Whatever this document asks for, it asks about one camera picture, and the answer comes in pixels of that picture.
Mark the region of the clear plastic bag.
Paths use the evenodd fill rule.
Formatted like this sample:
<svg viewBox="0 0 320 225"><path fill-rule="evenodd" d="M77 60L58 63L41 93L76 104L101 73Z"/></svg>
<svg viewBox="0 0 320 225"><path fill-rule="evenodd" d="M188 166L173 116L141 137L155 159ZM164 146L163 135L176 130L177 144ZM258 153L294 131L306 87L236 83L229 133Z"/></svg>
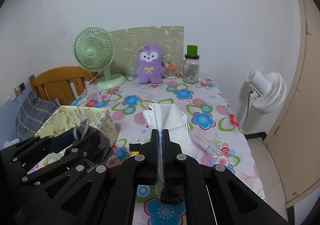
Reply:
<svg viewBox="0 0 320 225"><path fill-rule="evenodd" d="M192 133L190 138L193 144L211 161L218 163L218 161L222 160L222 153L215 149L214 145L205 137L198 133Z"/></svg>

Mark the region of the grey fabric pouch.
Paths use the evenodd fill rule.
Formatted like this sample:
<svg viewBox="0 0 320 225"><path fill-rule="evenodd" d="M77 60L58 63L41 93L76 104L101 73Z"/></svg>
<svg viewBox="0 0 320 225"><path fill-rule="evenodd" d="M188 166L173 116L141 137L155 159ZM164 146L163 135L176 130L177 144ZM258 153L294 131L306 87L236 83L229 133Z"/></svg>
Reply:
<svg viewBox="0 0 320 225"><path fill-rule="evenodd" d="M89 118L73 128L73 147L80 151L86 168L104 164L113 153L109 137L89 124Z"/></svg>

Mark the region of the yellow cartoon snack box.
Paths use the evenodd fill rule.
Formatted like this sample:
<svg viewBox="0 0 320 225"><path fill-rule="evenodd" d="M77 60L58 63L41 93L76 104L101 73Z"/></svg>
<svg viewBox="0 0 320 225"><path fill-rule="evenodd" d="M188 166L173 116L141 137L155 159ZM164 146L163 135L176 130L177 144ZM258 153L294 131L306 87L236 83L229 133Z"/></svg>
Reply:
<svg viewBox="0 0 320 225"><path fill-rule="evenodd" d="M130 152L130 155L131 155L131 156L133 156L133 155L138 155L138 154L139 154L139 151L140 151L140 146L141 146L141 143L138 143L138 142L129 143L129 152Z"/></svg>

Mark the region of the floral tablecloth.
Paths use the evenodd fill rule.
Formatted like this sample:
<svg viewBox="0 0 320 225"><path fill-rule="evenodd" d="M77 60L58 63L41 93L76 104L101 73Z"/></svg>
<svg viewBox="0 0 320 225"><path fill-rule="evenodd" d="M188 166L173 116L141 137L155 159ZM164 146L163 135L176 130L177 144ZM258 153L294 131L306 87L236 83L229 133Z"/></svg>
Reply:
<svg viewBox="0 0 320 225"><path fill-rule="evenodd" d="M153 128L167 129L172 141L201 164L223 165L259 197L264 196L259 173L239 123L210 78L195 85L164 79L159 84L139 84L135 75L123 85L102 90L91 86L68 106L53 113L39 135L59 135L89 118L92 125L107 129L117 124L118 138L108 167L130 156L129 145L145 142Z"/></svg>

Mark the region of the yellow patterned storage box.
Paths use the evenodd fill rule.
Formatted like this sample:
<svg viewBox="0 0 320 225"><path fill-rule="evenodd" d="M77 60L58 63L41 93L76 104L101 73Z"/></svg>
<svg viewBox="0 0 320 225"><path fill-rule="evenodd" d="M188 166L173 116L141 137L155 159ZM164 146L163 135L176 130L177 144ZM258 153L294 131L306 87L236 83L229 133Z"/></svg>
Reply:
<svg viewBox="0 0 320 225"><path fill-rule="evenodd" d="M79 126L86 120L89 121L90 126L101 131L110 140L111 152L102 162L107 166L108 161L114 154L113 146L118 138L118 131L114 121L110 118L109 111L105 108L61 106L45 121L36 134L40 138L50 135L57 137Z"/></svg>

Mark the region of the grey plaid pillow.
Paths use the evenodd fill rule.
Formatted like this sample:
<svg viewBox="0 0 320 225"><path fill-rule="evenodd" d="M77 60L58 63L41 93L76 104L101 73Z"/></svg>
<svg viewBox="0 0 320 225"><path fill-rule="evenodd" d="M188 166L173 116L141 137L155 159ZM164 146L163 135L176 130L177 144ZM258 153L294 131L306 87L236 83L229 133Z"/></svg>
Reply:
<svg viewBox="0 0 320 225"><path fill-rule="evenodd" d="M47 101L31 91L16 117L16 134L20 141L33 137L49 117L60 107L57 100Z"/></svg>

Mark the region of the beige door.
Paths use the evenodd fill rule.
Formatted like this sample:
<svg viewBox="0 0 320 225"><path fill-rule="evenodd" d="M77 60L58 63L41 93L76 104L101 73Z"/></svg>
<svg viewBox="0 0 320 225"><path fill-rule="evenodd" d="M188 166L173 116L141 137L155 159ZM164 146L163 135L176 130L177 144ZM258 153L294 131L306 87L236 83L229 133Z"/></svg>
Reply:
<svg viewBox="0 0 320 225"><path fill-rule="evenodd" d="M314 0L298 3L297 66L286 101L265 139L287 208L319 188L319 9Z"/></svg>

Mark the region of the white standing fan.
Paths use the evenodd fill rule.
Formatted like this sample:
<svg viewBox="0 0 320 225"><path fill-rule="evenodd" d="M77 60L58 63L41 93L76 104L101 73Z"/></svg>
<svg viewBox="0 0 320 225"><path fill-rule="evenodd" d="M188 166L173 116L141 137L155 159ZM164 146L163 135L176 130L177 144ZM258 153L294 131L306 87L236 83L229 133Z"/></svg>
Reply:
<svg viewBox="0 0 320 225"><path fill-rule="evenodd" d="M263 75L253 69L246 77L246 83L251 87L248 95L246 115L239 122L240 127L247 120L249 111L254 108L260 115L274 112L284 102L287 86L283 77L277 72Z"/></svg>

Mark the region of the glass jar green lid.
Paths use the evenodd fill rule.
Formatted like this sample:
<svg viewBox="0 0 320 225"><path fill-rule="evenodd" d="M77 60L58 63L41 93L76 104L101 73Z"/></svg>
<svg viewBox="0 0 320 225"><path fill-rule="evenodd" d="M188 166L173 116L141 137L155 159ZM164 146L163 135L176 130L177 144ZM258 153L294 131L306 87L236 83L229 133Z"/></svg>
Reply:
<svg viewBox="0 0 320 225"><path fill-rule="evenodd" d="M198 54L198 46L188 45L187 52L184 55L183 62L183 81L188 84L195 85L199 81L200 74L200 56Z"/></svg>

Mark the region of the toothpick jar orange lid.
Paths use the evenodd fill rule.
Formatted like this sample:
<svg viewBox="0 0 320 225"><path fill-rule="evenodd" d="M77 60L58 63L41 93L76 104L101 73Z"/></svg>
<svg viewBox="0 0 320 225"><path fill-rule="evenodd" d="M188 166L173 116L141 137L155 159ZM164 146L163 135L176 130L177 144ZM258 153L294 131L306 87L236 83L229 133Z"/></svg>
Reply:
<svg viewBox="0 0 320 225"><path fill-rule="evenodd" d="M176 77L178 65L174 63L167 63L165 65L165 75L167 79L174 79Z"/></svg>

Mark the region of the purple plush toy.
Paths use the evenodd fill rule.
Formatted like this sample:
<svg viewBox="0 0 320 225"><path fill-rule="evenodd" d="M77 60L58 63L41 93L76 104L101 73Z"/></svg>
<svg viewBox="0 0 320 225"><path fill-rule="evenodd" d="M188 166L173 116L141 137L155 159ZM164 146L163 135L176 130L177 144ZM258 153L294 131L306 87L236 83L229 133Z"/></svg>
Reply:
<svg viewBox="0 0 320 225"><path fill-rule="evenodd" d="M151 43L143 47L137 55L137 76L141 85L162 82L165 69L162 65L163 55L157 43Z"/></svg>

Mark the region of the green desk fan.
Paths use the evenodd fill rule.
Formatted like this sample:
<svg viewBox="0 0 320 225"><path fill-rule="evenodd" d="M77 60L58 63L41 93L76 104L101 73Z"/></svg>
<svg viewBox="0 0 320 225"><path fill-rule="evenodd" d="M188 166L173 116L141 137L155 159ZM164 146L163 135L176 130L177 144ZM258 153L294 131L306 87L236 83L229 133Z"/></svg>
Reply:
<svg viewBox="0 0 320 225"><path fill-rule="evenodd" d="M99 27L82 30L75 38L73 56L80 67L89 72L103 72L98 89L113 89L125 82L122 74L110 73L115 46L112 34Z"/></svg>

